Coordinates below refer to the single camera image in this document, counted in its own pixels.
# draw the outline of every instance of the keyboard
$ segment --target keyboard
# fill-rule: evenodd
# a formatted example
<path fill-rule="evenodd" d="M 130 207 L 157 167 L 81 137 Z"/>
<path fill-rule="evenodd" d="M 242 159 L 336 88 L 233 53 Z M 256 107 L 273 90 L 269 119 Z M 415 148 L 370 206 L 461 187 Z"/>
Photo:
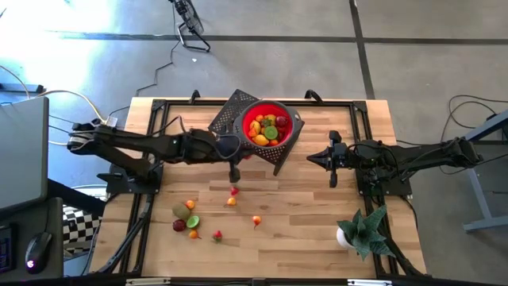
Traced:
<path fill-rule="evenodd" d="M 14 258 L 14 225 L 0 226 L 0 273 L 16 268 Z"/>

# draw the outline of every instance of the plastic fruit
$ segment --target plastic fruit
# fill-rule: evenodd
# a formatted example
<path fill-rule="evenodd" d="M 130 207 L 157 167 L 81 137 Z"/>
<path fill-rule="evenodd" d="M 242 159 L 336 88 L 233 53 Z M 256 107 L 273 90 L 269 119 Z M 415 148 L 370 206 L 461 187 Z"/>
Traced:
<path fill-rule="evenodd" d="M 265 146 L 270 142 L 264 135 L 261 135 L 261 134 L 254 137 L 253 140 L 254 140 L 254 143 L 256 143 L 260 146 Z"/>
<path fill-rule="evenodd" d="M 228 202 L 226 203 L 228 206 L 232 207 L 232 206 L 236 206 L 237 205 L 237 199 L 231 197 L 228 199 Z"/>
<path fill-rule="evenodd" d="M 199 217 L 197 215 L 193 215 L 187 220 L 187 227 L 188 228 L 195 228 L 196 226 L 198 226 L 198 224 L 199 224 Z"/>
<path fill-rule="evenodd" d="M 285 118 L 284 116 L 277 116 L 277 118 L 275 119 L 275 124 L 277 126 L 285 126 L 287 124 L 287 118 Z"/>
<path fill-rule="evenodd" d="M 186 220 L 191 215 L 191 211 L 183 203 L 177 203 L 173 206 L 172 210 L 177 218 L 183 220 Z"/>
<path fill-rule="evenodd" d="M 261 217 L 255 215 L 252 217 L 252 221 L 254 222 L 254 228 L 256 228 L 261 223 Z"/>
<path fill-rule="evenodd" d="M 264 129 L 264 136 L 269 140 L 276 139 L 277 135 L 279 135 L 279 131 L 277 131 L 275 126 L 269 126 Z"/>
<path fill-rule="evenodd" d="M 251 128 L 249 131 L 248 131 L 248 134 L 250 137 L 256 137 L 257 136 L 257 132 L 256 132 L 256 128 Z"/>
<path fill-rule="evenodd" d="M 270 119 L 271 124 L 273 126 L 275 125 L 275 120 L 277 119 L 277 117 L 274 114 L 266 115 L 264 118 L 265 119 Z"/>
<path fill-rule="evenodd" d="M 195 205 L 196 205 L 196 204 L 194 203 L 194 201 L 193 201 L 193 200 L 190 200 L 190 199 L 189 199 L 189 200 L 185 203 L 185 206 L 186 206 L 189 210 L 194 209 Z"/>
<path fill-rule="evenodd" d="M 262 126 L 264 126 L 264 127 L 271 126 L 271 121 L 270 121 L 270 119 L 265 118 L 265 119 L 261 120 L 261 125 L 262 125 Z"/>
<path fill-rule="evenodd" d="M 189 238 L 196 239 L 200 238 L 197 230 L 191 230 L 189 233 Z"/>
<path fill-rule="evenodd" d="M 248 126 L 250 129 L 255 129 L 256 133 L 259 134 L 261 132 L 261 123 L 257 122 L 256 120 L 252 120 L 251 124 Z"/>
<path fill-rule="evenodd" d="M 239 191 L 238 187 L 231 187 L 231 196 L 237 195 Z"/>
<path fill-rule="evenodd" d="M 222 241 L 221 231 L 217 230 L 217 232 L 212 236 L 212 238 L 215 240 L 215 242 L 221 242 Z"/>
<path fill-rule="evenodd" d="M 174 231 L 184 231 L 185 230 L 185 221 L 183 219 L 177 219 L 173 222 L 173 230 Z"/>

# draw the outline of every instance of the black basket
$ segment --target black basket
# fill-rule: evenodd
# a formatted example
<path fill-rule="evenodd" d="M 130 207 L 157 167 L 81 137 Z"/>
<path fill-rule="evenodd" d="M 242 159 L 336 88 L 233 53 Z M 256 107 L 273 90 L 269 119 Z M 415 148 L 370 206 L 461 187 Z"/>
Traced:
<path fill-rule="evenodd" d="M 238 125 L 235 126 L 234 122 L 249 106 L 258 101 L 259 99 L 252 95 L 249 95 L 241 90 L 235 90 L 224 107 L 222 107 L 221 111 L 219 111 L 212 123 L 208 126 L 208 130 L 217 134 L 243 134 L 241 128 Z M 297 141 L 304 124 L 304 121 L 298 120 L 298 124 L 293 127 L 291 138 L 288 138 L 287 141 L 280 146 L 268 148 L 254 145 L 250 142 L 250 140 L 244 139 L 244 136 L 240 136 L 241 144 L 245 148 L 254 149 L 254 154 L 275 165 L 273 175 L 277 176 L 284 164 L 284 161 L 289 155 L 289 152 L 293 148 L 294 143 Z"/>

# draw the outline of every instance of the wooden tabletop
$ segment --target wooden tabletop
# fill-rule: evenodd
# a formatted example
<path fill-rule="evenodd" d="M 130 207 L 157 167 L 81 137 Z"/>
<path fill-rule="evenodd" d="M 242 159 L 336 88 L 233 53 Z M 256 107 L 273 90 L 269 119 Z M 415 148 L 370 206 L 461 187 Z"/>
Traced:
<path fill-rule="evenodd" d="M 128 131 L 146 133 L 152 100 L 132 100 Z M 374 139 L 396 144 L 387 101 L 368 100 L 367 105 Z M 219 110 L 215 106 L 172 106 L 169 118 L 182 115 L 187 129 L 207 129 Z M 359 208 L 365 214 L 354 171 L 340 169 L 337 188 L 329 188 L 329 172 L 306 160 L 329 144 L 329 130 L 338 130 L 345 143 L 353 143 L 349 112 L 332 107 L 297 110 L 306 124 L 281 172 L 273 176 L 274 166 L 259 157 L 243 160 L 235 207 L 224 207 L 230 187 L 228 164 L 164 165 L 143 276 L 375 277 L 371 254 L 362 261 L 354 250 L 342 248 L 336 240 L 337 220 L 350 220 Z M 180 132 L 174 124 L 166 134 Z M 188 230 L 176 233 L 172 229 L 176 217 L 171 207 L 188 199 L 196 202 L 193 215 L 201 218 L 198 232 L 202 239 L 189 239 Z M 119 195 L 106 206 L 92 271 L 106 263 L 124 238 L 132 200 L 132 195 Z M 387 205 L 393 239 L 414 266 L 425 272 L 411 209 L 398 197 L 387 197 Z M 255 230 L 253 215 L 263 219 Z M 217 230 L 224 237 L 219 244 L 212 240 Z M 137 243 L 133 244 L 131 264 Z"/>

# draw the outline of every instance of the computer mouse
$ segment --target computer mouse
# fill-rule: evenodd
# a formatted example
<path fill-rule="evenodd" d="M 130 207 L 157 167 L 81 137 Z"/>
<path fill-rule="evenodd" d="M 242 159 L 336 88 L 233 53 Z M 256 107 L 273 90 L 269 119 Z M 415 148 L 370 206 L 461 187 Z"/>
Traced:
<path fill-rule="evenodd" d="M 52 235 L 41 232 L 33 236 L 26 248 L 25 267 L 30 274 L 37 274 L 46 268 Z"/>

